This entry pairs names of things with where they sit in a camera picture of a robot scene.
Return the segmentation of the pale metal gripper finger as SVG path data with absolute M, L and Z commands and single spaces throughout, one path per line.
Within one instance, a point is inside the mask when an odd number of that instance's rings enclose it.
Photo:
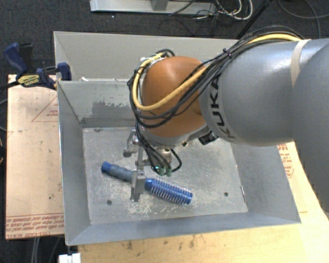
M 146 175 L 142 169 L 137 170 L 135 177 L 135 192 L 140 195 L 145 190 Z
M 138 183 L 138 179 L 135 178 L 135 179 L 132 179 L 130 200 L 132 202 L 138 202 L 139 198 L 140 198 L 139 183 Z

